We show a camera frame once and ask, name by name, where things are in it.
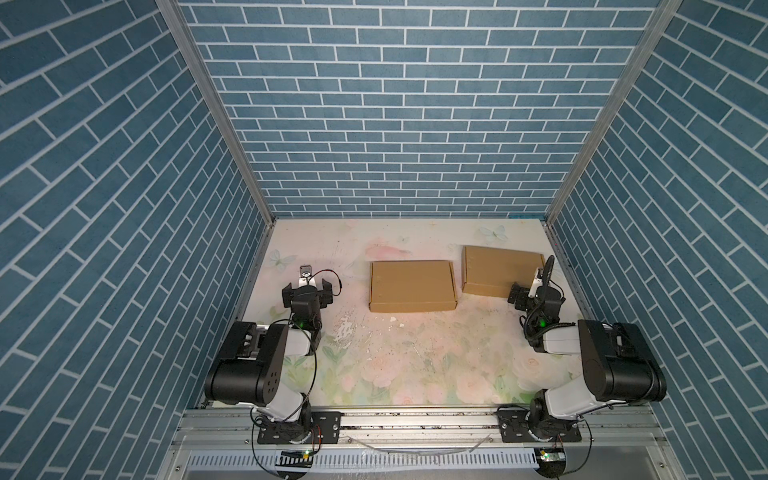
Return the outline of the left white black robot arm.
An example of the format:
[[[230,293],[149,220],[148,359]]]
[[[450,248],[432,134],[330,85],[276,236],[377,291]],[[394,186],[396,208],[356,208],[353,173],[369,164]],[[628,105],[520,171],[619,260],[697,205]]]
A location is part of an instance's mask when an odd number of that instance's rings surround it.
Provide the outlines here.
[[[311,426],[309,395],[283,384],[287,357],[315,358],[322,336],[321,310],[333,303],[330,282],[313,279],[282,290],[286,319],[268,326],[233,323],[206,376],[209,401],[249,405],[272,424],[307,430]]]

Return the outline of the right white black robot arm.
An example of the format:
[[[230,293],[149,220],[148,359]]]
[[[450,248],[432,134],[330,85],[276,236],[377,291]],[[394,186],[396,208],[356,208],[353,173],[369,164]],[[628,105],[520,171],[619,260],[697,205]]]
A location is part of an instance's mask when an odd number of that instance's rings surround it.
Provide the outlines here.
[[[640,329],[629,323],[559,318],[564,296],[540,283],[515,283],[508,302],[521,311],[525,340],[537,353],[575,356],[581,374],[553,389],[542,389],[530,402],[529,434],[548,441],[572,431],[586,414],[617,405],[659,402],[667,381]]]

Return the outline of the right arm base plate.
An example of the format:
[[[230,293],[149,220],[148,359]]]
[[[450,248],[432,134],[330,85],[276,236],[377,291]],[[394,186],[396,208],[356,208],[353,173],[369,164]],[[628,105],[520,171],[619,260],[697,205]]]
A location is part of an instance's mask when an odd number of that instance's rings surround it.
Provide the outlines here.
[[[531,413],[519,406],[502,406],[495,412],[503,443],[578,443],[582,435],[577,422]]]

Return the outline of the cardboard box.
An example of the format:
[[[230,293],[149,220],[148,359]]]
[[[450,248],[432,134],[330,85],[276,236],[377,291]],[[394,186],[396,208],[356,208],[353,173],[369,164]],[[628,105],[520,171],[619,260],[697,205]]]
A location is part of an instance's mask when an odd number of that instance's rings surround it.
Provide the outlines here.
[[[507,299],[514,284],[528,292],[545,257],[536,252],[464,246],[462,292]]]
[[[427,313],[457,308],[453,263],[398,260],[371,263],[369,310],[373,313]]]

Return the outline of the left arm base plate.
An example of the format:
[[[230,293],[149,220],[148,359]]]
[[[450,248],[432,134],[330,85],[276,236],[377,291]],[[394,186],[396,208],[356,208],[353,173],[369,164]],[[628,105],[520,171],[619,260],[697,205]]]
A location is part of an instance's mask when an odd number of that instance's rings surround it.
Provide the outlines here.
[[[340,411],[300,413],[296,421],[272,421],[263,415],[256,418],[255,430],[260,445],[337,444],[341,430]]]

